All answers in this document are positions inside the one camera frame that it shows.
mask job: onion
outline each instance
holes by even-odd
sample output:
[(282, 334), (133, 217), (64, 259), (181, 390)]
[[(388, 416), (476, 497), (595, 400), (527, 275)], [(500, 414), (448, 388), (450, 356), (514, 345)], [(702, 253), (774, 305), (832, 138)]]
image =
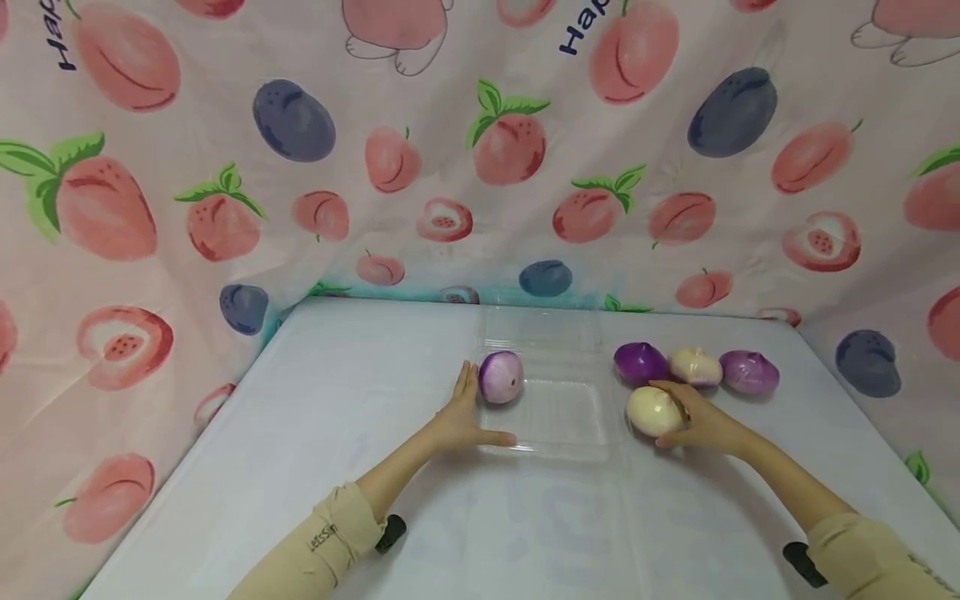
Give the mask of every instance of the onion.
[(684, 414), (670, 394), (660, 388), (634, 390), (627, 400), (627, 419), (640, 433), (652, 438), (684, 427)]
[(491, 404), (506, 404), (523, 389), (523, 363), (509, 350), (488, 354), (480, 364), (480, 394)]
[(745, 396), (764, 396), (777, 389), (780, 370), (759, 352), (731, 350), (720, 357), (723, 382)]
[(669, 374), (666, 358), (646, 342), (631, 342), (617, 348), (613, 364), (617, 374), (635, 388), (651, 380), (666, 379)]
[(670, 354), (670, 372), (695, 388), (720, 385), (723, 368), (703, 348), (681, 348)]

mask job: plastic tray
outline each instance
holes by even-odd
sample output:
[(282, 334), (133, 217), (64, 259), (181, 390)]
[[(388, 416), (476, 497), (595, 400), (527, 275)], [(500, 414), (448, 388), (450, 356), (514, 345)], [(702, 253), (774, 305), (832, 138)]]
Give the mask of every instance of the plastic tray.
[(476, 361), (499, 350), (515, 352), (523, 362), (523, 391), (503, 406), (478, 400), (480, 426), (517, 437), (514, 447), (485, 451), (607, 461), (622, 425), (612, 406), (610, 370), (598, 351), (599, 341), (599, 323), (591, 313), (486, 308)]

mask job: pink fabric backdrop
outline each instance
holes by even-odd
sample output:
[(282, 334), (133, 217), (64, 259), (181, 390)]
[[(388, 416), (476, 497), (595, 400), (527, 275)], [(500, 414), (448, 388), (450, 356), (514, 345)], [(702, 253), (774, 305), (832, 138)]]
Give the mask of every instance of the pink fabric backdrop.
[(782, 318), (960, 510), (958, 53), (939, 0), (0, 0), (0, 596), (81, 589), (307, 294)]

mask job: cartoon rabbit print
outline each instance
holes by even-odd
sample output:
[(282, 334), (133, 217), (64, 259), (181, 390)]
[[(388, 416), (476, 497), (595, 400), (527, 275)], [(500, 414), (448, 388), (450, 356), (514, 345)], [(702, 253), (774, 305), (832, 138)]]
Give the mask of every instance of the cartoon rabbit print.
[(446, 37), (453, 0), (343, 0), (347, 52), (358, 59), (393, 59), (413, 77), (430, 66)]
[(957, 0), (876, 0), (869, 23), (851, 36), (857, 48), (892, 48), (890, 62), (911, 67), (960, 54)]

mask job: beige sleeve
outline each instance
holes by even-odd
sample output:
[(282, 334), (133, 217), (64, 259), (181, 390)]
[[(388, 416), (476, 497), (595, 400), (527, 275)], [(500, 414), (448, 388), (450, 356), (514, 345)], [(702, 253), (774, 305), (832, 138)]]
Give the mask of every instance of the beige sleeve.
[(345, 484), (260, 559), (228, 600), (323, 600), (384, 527), (356, 484)]
[(960, 600), (883, 523), (860, 515), (832, 516), (807, 537), (810, 560), (848, 600)]

